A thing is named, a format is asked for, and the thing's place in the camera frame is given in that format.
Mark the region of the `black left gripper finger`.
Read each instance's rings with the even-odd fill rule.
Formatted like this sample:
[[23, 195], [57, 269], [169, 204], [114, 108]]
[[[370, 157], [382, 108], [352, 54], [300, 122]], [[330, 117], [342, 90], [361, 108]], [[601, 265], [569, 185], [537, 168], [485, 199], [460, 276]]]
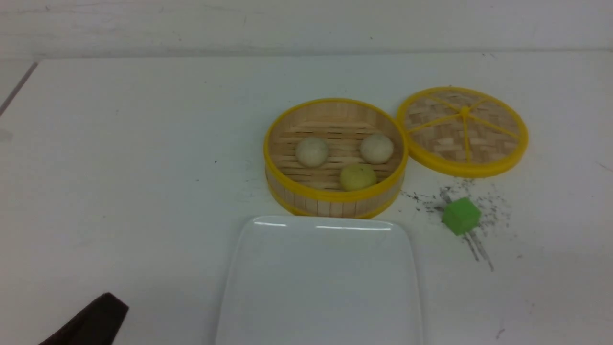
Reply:
[[129, 306], [110, 292], [101, 294], [42, 345], [111, 345]]

